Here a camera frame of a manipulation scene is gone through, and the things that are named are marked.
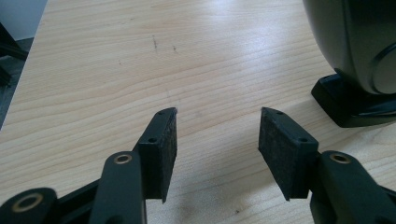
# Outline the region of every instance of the black base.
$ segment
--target black base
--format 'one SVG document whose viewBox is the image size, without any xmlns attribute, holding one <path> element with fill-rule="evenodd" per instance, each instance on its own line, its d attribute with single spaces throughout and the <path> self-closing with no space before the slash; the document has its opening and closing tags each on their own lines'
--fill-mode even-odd
<svg viewBox="0 0 396 224">
<path fill-rule="evenodd" d="M 321 78 L 311 93 L 342 128 L 371 126 L 396 120 L 396 94 L 367 93 L 345 83 L 337 74 Z"/>
</svg>

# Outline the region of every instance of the wood grain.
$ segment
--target wood grain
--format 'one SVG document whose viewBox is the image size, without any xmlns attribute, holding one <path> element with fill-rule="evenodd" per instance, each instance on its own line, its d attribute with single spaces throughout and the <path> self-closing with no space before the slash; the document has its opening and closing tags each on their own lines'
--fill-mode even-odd
<svg viewBox="0 0 396 224">
<path fill-rule="evenodd" d="M 313 222 L 257 150 L 262 106 L 396 189 L 396 126 L 337 127 L 310 95 L 331 73 L 300 0 L 49 0 L 0 132 L 0 203 L 93 181 L 169 106 L 179 150 L 149 223 Z"/>
</svg>

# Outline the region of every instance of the black mount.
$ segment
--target black mount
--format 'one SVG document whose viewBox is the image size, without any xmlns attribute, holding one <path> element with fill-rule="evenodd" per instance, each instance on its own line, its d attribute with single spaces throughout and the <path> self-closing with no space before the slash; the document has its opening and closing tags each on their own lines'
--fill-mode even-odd
<svg viewBox="0 0 396 224">
<path fill-rule="evenodd" d="M 158 112 L 133 151 L 106 160 L 100 179 L 60 199 L 53 189 L 26 190 L 0 207 L 0 223 L 147 223 L 146 199 L 166 201 L 177 155 L 176 113 Z"/>
<path fill-rule="evenodd" d="M 262 109 L 259 151 L 288 201 L 312 191 L 315 223 L 396 223 L 396 192 L 353 157 L 318 152 L 318 141 L 286 114 Z"/>
<path fill-rule="evenodd" d="M 396 120 L 396 94 L 374 95 L 346 83 L 340 75 L 321 78 L 312 95 L 342 128 L 363 127 Z"/>
</svg>

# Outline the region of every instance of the table surface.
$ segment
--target table surface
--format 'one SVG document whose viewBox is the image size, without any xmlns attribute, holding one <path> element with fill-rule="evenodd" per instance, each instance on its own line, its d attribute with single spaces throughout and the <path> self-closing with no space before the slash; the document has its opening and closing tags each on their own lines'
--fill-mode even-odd
<svg viewBox="0 0 396 224">
<path fill-rule="evenodd" d="M 177 160 L 148 223 L 313 222 L 257 150 L 262 106 L 396 189 L 396 125 L 336 126 L 310 94 L 330 74 L 301 0 L 49 0 L 0 132 L 0 203 L 97 179 L 171 106 Z"/>
</svg>

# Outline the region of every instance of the screw hole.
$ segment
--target screw hole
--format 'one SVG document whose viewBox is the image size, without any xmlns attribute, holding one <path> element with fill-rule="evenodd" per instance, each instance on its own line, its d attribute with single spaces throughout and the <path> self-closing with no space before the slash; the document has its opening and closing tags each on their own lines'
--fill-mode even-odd
<svg viewBox="0 0 396 224">
<path fill-rule="evenodd" d="M 330 158 L 338 163 L 342 163 L 342 164 L 350 163 L 350 159 L 340 153 L 333 153 L 332 155 L 330 155 Z"/>
<path fill-rule="evenodd" d="M 149 138 L 148 141 L 150 143 L 156 143 L 157 142 L 157 138 Z"/>
<path fill-rule="evenodd" d="M 41 201 L 43 201 L 43 195 L 40 193 L 32 193 L 24 196 L 23 198 L 17 200 L 12 205 L 12 211 L 15 213 L 21 213 L 29 211 L 30 209 L 38 206 Z"/>
<path fill-rule="evenodd" d="M 126 154 L 122 154 L 122 155 L 119 155 L 118 157 L 114 158 L 114 162 L 116 164 L 124 164 L 131 160 L 132 160 L 132 156 L 126 155 Z"/>
</svg>

